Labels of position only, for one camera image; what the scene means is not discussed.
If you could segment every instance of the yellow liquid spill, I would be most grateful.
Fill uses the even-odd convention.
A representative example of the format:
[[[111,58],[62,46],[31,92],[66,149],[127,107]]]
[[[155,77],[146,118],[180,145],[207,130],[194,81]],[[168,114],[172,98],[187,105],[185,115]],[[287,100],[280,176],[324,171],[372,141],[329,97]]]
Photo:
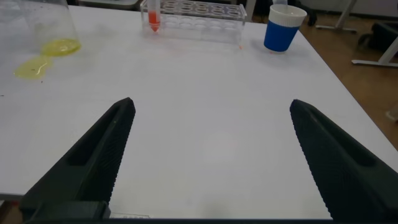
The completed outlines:
[[[77,50],[80,49],[80,47],[81,45],[78,40],[73,40],[73,39],[53,40],[49,43],[46,43],[42,47],[42,55],[65,56],[76,52]]]
[[[45,70],[51,65],[52,61],[50,57],[40,55],[20,65],[14,71],[14,75],[18,78],[39,79],[44,76]]]
[[[52,56],[72,54],[78,51],[80,47],[78,40],[60,39],[51,41],[42,47],[40,56],[24,62],[14,71],[14,75],[26,79],[42,78],[45,75],[45,70],[52,65]]]

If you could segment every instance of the blue cup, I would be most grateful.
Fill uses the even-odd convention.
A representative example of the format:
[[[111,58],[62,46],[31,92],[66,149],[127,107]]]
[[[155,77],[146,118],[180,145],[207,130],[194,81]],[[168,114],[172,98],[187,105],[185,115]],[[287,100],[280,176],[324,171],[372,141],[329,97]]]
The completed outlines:
[[[264,46],[274,52],[285,52],[293,41],[307,13],[300,8],[284,4],[270,7]]]

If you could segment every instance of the white tabletop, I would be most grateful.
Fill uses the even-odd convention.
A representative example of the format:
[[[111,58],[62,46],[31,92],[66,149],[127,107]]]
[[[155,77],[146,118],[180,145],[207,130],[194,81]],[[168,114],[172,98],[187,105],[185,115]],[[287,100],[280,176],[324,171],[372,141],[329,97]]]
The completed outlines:
[[[116,101],[136,106],[110,208],[155,218],[330,218],[289,106],[316,106],[398,170],[398,153],[301,33],[265,51],[145,39],[138,12],[70,7],[82,49],[39,81],[13,70],[34,50],[24,20],[0,32],[0,194],[26,193]]]

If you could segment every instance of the wooden floor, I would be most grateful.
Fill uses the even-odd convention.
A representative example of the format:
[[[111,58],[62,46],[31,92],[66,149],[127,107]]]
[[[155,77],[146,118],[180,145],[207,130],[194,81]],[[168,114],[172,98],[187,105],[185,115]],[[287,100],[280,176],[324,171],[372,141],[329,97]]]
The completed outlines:
[[[260,17],[254,17],[254,20],[261,22]],[[337,20],[338,16],[318,15],[317,24],[333,26]],[[350,17],[345,26],[357,29],[357,34],[318,30],[315,26],[307,26],[307,21],[300,31],[398,150],[398,123],[393,123],[385,115],[398,103],[398,68],[351,63],[353,59],[377,61],[382,55],[382,52],[357,47],[360,35],[371,33],[375,22],[372,19]]]

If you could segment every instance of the test tube rack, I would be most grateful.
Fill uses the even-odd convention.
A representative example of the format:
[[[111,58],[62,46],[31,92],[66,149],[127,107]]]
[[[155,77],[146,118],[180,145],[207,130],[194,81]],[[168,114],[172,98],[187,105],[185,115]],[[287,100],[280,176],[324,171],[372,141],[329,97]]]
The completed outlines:
[[[246,11],[242,4],[218,4],[187,0],[160,0],[160,27],[154,32],[148,21],[147,0],[141,2],[145,35],[241,43]]]

